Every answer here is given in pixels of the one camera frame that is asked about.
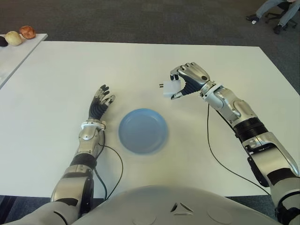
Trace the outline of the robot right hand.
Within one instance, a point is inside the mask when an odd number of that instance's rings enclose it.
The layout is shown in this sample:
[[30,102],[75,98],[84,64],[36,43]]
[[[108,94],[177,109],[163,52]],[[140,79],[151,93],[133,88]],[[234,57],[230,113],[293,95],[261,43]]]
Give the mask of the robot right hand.
[[207,72],[195,62],[180,65],[170,72],[172,81],[178,80],[179,77],[185,81],[185,86],[182,90],[173,94],[171,100],[200,91],[210,80]]

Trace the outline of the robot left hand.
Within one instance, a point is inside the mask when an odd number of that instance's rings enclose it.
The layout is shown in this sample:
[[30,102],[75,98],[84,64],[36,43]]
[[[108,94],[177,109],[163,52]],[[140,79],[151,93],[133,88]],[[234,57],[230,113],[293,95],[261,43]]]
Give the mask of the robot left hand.
[[101,120],[109,105],[115,100],[115,95],[108,97],[109,86],[102,85],[95,93],[89,108],[89,120]]

